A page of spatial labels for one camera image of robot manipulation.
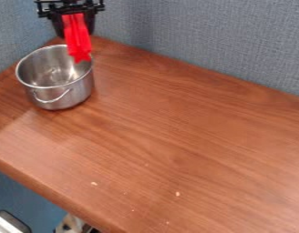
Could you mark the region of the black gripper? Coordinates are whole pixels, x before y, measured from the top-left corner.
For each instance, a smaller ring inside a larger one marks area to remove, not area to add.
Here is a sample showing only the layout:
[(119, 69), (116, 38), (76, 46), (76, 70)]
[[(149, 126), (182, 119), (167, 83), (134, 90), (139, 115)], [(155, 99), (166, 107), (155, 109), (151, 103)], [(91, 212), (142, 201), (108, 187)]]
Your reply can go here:
[(34, 0), (40, 17), (51, 18), (55, 32), (64, 38), (62, 15), (84, 13), (88, 33), (95, 31), (95, 14), (106, 9), (104, 0)]

